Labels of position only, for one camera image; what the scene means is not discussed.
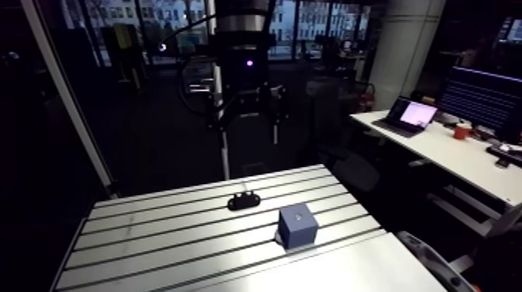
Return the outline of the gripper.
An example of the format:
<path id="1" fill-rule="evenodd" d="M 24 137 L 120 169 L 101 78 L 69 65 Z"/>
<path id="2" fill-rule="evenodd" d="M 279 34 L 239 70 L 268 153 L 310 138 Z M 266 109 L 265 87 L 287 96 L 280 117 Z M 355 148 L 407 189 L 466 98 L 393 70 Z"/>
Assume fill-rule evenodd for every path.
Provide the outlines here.
<path id="1" fill-rule="evenodd" d="M 268 50 L 275 36 L 264 32 L 218 32 L 217 65 L 222 92 L 207 95 L 207 125 L 225 130 L 245 113 L 246 90 L 255 89 L 254 109 L 271 123 L 288 118 L 287 88 L 269 87 Z"/>

